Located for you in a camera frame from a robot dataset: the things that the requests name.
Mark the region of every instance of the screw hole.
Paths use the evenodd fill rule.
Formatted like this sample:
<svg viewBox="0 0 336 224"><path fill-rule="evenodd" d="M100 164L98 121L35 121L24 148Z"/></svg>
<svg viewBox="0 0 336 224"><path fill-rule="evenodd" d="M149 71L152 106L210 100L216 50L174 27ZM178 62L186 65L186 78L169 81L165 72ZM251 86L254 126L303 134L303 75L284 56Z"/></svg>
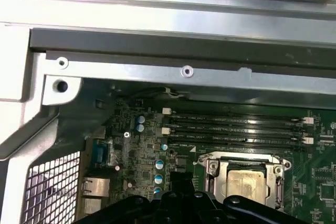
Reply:
<svg viewBox="0 0 336 224"><path fill-rule="evenodd" d="M59 81L56 85L56 89L60 93L64 93L68 90L68 84L65 81Z"/></svg>

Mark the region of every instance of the capacitor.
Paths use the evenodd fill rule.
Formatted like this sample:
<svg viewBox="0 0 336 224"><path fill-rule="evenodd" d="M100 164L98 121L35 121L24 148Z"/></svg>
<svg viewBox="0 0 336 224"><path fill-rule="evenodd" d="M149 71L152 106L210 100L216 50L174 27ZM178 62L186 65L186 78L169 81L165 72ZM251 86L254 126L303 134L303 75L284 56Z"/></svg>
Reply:
<svg viewBox="0 0 336 224"><path fill-rule="evenodd" d="M163 151L168 150L168 145L166 145L166 144L161 144L161 149L162 149Z"/></svg>
<svg viewBox="0 0 336 224"><path fill-rule="evenodd" d="M160 191L162 191L161 187L155 187L154 188L154 193L155 194L158 193L158 192L160 192Z"/></svg>
<svg viewBox="0 0 336 224"><path fill-rule="evenodd" d="M129 180L127 180L127 187L128 187L128 188L135 187L135 185L136 185L136 182L135 182L134 179L129 179Z"/></svg>
<svg viewBox="0 0 336 224"><path fill-rule="evenodd" d="M120 163L120 164L117 163L117 164L115 165L115 167L114 167L114 169L115 169L117 172L120 171L120 170L123 169L123 168L124 168L124 165L121 164L121 163Z"/></svg>
<svg viewBox="0 0 336 224"><path fill-rule="evenodd" d="M161 183L163 182L163 177L162 177L162 175L161 175L161 174L157 174L157 175L155 175L155 177L154 177L154 182L155 182L156 184L161 184Z"/></svg>
<svg viewBox="0 0 336 224"><path fill-rule="evenodd" d="M139 116L138 119L137 119L137 122L138 123L144 123L146 121L145 117L143 115Z"/></svg>
<svg viewBox="0 0 336 224"><path fill-rule="evenodd" d="M143 124L138 124L137 127L136 127L136 130L138 132L143 132L144 129L145 129L145 126L143 126Z"/></svg>
<svg viewBox="0 0 336 224"><path fill-rule="evenodd" d="M161 170L163 168L163 161L160 159L160 160L157 160L155 162L155 168L158 169L158 170Z"/></svg>

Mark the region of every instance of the ram slot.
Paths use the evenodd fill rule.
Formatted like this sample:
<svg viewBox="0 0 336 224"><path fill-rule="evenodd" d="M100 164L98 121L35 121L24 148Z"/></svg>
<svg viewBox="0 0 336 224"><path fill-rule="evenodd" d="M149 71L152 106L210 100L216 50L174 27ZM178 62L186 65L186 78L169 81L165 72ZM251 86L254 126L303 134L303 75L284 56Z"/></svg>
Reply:
<svg viewBox="0 0 336 224"><path fill-rule="evenodd" d="M169 142L172 144L204 144L204 145L219 145L219 146L241 146L241 147L249 147L249 148L267 148L267 149L276 149L280 150L292 150L292 151L304 151L307 149L307 146L301 144L300 142L293 142L289 140L262 140L262 139L254 139L254 138L245 138L246 141L233 141L235 137L225 139L226 137L218 137L215 136L214 139L210 139L210 137L200 137L196 136L196 138L189 137L175 137L170 136L168 138Z"/></svg>
<svg viewBox="0 0 336 224"><path fill-rule="evenodd" d="M302 123L277 122L277 121L261 121L235 118L207 118L207 119L169 119L170 124L177 125L216 125L216 126L244 126L249 129L279 129L303 131Z"/></svg>
<svg viewBox="0 0 336 224"><path fill-rule="evenodd" d="M192 134L234 134L234 135L244 135L250 137L257 136L266 136L266 137L274 137L274 138L286 138L299 140L303 138L303 134L301 132L292 132L292 131L282 131L282 130L272 130L272 129L246 129L246 128L237 128L237 127L216 127L216 126L180 126L180 125L165 125L165 127L169 127L171 132L175 132L176 134L180 132L184 133L192 133Z"/></svg>
<svg viewBox="0 0 336 224"><path fill-rule="evenodd" d="M234 120L242 123L251 123L249 121L260 121L260 123L268 122L284 122L298 124L302 123L304 120L295 116L274 116L274 115L244 115L244 114L193 114L193 113L175 113L167 115L168 118L179 119L179 120L210 120L212 122L229 122L228 120Z"/></svg>

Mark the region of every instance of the electrolytic capacitor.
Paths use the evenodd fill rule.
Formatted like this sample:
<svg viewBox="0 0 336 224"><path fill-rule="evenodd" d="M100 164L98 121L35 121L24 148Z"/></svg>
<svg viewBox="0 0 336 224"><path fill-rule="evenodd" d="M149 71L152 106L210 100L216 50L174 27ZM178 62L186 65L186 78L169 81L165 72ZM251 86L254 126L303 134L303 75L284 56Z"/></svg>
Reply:
<svg viewBox="0 0 336 224"><path fill-rule="evenodd" d="M157 175L155 175L155 177L154 177L154 182L156 183L156 184L162 184L162 182L163 182L163 177L162 177L162 175L161 174L157 174Z"/></svg>
<svg viewBox="0 0 336 224"><path fill-rule="evenodd" d="M138 119L137 119L137 122L141 123L141 124L143 124L145 121L146 121L146 119L143 115L139 116Z"/></svg>
<svg viewBox="0 0 336 224"><path fill-rule="evenodd" d="M128 188L132 188L132 187L135 187L136 186L136 182L134 179L129 179L127 180L127 187Z"/></svg>
<svg viewBox="0 0 336 224"><path fill-rule="evenodd" d="M145 129L145 126L143 126L143 124L138 124L137 127L136 127L136 130L138 132L143 132L144 129Z"/></svg>
<svg viewBox="0 0 336 224"><path fill-rule="evenodd" d="M155 168L158 169L158 170L161 170L163 168L163 165L164 165L164 163L163 163L163 161L161 159L157 160L155 162Z"/></svg>
<svg viewBox="0 0 336 224"><path fill-rule="evenodd" d="M155 194L158 193L158 192L160 192L160 191L162 191L161 187L155 187L154 188L154 193Z"/></svg>
<svg viewBox="0 0 336 224"><path fill-rule="evenodd" d="M166 145L166 144L161 144L161 149L162 149L163 151L168 150L168 145Z"/></svg>

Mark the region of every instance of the metal bracket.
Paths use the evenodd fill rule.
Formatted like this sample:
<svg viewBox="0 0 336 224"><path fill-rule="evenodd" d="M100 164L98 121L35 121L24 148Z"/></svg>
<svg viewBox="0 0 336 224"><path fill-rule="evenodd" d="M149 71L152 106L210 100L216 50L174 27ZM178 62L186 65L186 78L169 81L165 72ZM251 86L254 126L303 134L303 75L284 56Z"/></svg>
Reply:
<svg viewBox="0 0 336 224"><path fill-rule="evenodd" d="M47 76L44 86L43 105L61 105L76 98L82 86L82 78Z"/></svg>

